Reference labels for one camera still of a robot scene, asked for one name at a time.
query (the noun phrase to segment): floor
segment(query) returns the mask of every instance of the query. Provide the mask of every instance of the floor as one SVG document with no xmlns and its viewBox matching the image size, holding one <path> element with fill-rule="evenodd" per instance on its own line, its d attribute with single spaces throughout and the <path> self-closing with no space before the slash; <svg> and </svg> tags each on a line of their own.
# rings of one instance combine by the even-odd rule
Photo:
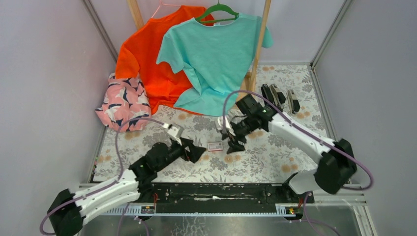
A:
<svg viewBox="0 0 417 236">
<path fill-rule="evenodd" d="M 260 86 L 264 83 L 276 83 L 284 92 L 293 89 L 301 105 L 294 119 L 326 136 L 325 122 L 306 65 L 261 65 L 257 68 L 257 93 L 261 93 Z M 288 103 L 284 105 L 284 111 L 288 112 Z M 229 115 L 239 115 L 239 111 L 232 109 Z M 208 143 L 221 142 L 221 136 L 214 126 L 216 117 L 194 116 L 162 106 L 152 118 L 184 127 L 183 137 L 193 139 L 195 145 L 207 147 Z M 119 173 L 115 133 L 111 129 L 106 131 L 92 181 L 104 181 Z M 227 142 L 223 142 L 223 151 L 206 152 L 196 164 L 178 159 L 159 172 L 154 181 L 280 183 L 294 172 L 316 167 L 304 152 L 276 135 L 257 130 L 247 139 L 246 151 L 227 155 Z M 156 142 L 169 144 L 169 138 L 155 123 L 149 123 L 143 131 L 121 134 L 119 148 L 124 167 L 138 160 Z"/>
</svg>

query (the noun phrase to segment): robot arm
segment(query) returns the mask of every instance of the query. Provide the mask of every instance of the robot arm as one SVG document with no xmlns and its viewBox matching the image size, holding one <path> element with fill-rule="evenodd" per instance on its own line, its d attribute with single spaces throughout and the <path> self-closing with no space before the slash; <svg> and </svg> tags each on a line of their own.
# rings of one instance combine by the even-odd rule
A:
<svg viewBox="0 0 417 236">
<path fill-rule="evenodd" d="M 194 146 L 192 140 L 182 138 L 181 127 L 164 124 L 164 128 L 168 129 L 171 136 L 170 147 L 165 143 L 154 144 L 145 156 L 124 170 L 120 177 L 75 193 L 68 189 L 61 191 L 48 213 L 65 202 L 75 201 L 49 217 L 56 235 L 73 236 L 89 221 L 121 204 L 136 200 L 152 202 L 154 190 L 151 181 L 157 177 L 157 172 L 178 158 L 196 163 L 206 151 L 204 147 Z"/>
<path fill-rule="evenodd" d="M 217 129 L 222 133 L 223 139 L 229 138 L 230 148 L 227 153 L 245 150 L 245 136 L 259 128 L 290 141 L 318 164 L 317 169 L 295 173 L 285 181 L 284 184 L 290 188 L 293 194 L 300 195 L 317 189 L 336 194 L 356 172 L 357 167 L 354 162 L 295 129 L 294 125 L 309 131 L 312 136 L 321 139 L 322 142 L 331 144 L 333 147 L 353 156 L 352 148 L 348 141 L 341 139 L 336 142 L 330 138 L 315 134 L 293 120 L 287 113 L 282 112 L 283 116 L 292 122 L 290 124 L 275 109 L 269 105 L 263 107 L 251 95 L 245 96 L 236 104 L 240 111 L 246 115 L 245 119 L 239 123 L 226 121 L 226 131 L 223 130 L 223 118 L 219 118 L 217 122 Z"/>
</svg>

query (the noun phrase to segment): clothes hanger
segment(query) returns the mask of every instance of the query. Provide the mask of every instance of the clothes hanger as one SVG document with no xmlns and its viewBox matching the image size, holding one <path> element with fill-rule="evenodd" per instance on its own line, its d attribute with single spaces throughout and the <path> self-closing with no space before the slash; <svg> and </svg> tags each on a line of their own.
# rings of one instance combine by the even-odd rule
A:
<svg viewBox="0 0 417 236">
<path fill-rule="evenodd" d="M 209 14 L 215 11 L 225 11 L 235 17 L 228 18 L 228 19 L 221 19 L 221 20 L 201 21 L 204 17 L 208 16 Z M 239 16 L 239 13 L 234 12 L 228 5 L 220 4 L 220 0 L 218 0 L 216 5 L 209 7 L 201 16 L 196 17 L 195 19 L 197 22 L 204 24 L 204 23 L 213 23 L 213 22 L 220 22 L 220 21 L 232 21 L 232 20 L 236 20 L 238 16 Z"/>
<path fill-rule="evenodd" d="M 155 13 L 151 16 L 151 18 L 153 18 L 156 15 L 156 13 L 158 12 L 158 10 L 161 8 L 162 5 L 164 5 L 164 6 L 180 6 L 180 5 L 173 5 L 173 4 L 165 4 L 165 3 L 162 2 L 162 0 L 159 0 L 159 6 L 156 9 Z"/>
</svg>

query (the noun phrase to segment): mint green t-shirt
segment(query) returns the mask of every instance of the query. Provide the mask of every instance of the mint green t-shirt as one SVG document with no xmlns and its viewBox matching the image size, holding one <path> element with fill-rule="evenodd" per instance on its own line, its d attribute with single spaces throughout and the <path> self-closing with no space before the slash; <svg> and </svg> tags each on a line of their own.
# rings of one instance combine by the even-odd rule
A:
<svg viewBox="0 0 417 236">
<path fill-rule="evenodd" d="M 227 25 L 208 27 L 192 18 L 171 27 L 164 36 L 156 63 L 169 63 L 174 73 L 184 70 L 193 86 L 180 95 L 174 107 L 221 116 L 227 95 L 239 90 L 255 56 L 261 22 L 259 16 L 239 13 Z M 266 29 L 262 46 L 272 45 Z M 227 110 L 237 97 L 232 95 Z"/>
</svg>

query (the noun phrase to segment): pink patterned cloth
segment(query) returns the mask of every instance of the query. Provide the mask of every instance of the pink patterned cloth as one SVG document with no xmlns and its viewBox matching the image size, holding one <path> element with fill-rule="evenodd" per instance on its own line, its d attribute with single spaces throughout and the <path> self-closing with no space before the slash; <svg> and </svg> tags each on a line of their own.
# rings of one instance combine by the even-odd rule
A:
<svg viewBox="0 0 417 236">
<path fill-rule="evenodd" d="M 95 112 L 105 126 L 114 130 L 118 130 L 129 119 L 150 118 L 148 97 L 139 75 L 136 78 L 116 79 L 115 74 L 111 74 L 103 105 Z M 147 122 L 131 121 L 121 131 L 142 130 Z"/>
</svg>

